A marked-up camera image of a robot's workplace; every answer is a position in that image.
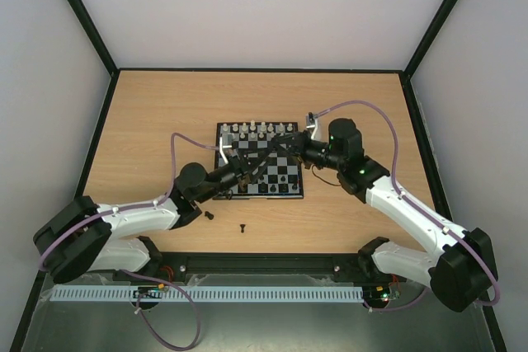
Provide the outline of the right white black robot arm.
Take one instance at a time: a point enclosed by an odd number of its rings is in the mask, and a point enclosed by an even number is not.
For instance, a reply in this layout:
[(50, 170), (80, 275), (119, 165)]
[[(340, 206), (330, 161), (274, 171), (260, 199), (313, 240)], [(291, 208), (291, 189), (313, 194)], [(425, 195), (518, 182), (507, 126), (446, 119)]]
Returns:
[(271, 131), (254, 147), (269, 158), (273, 153), (292, 157), (307, 167), (337, 173), (349, 195), (396, 222), (421, 250), (404, 248), (385, 238), (367, 245), (360, 258), (361, 273), (369, 279), (382, 274), (401, 275), (421, 284), (454, 312), (479, 302), (489, 289), (500, 299), (498, 273), (489, 235), (480, 228), (469, 231), (414, 197), (387, 169), (365, 154), (360, 130), (351, 119), (338, 118), (328, 126), (328, 141), (314, 138), (316, 124), (302, 132)]

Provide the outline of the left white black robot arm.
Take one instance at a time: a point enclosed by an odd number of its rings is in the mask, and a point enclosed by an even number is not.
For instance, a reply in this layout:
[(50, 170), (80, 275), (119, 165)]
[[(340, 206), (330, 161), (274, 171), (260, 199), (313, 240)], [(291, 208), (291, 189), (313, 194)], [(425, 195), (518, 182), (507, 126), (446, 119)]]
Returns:
[(77, 197), (33, 236), (39, 267), (56, 284), (87, 272), (151, 275), (161, 254), (146, 232), (189, 225), (201, 215), (200, 204), (257, 180), (275, 151), (273, 146), (253, 155), (228, 151), (224, 165), (213, 171), (190, 162), (173, 169), (168, 191), (151, 200), (110, 205)]

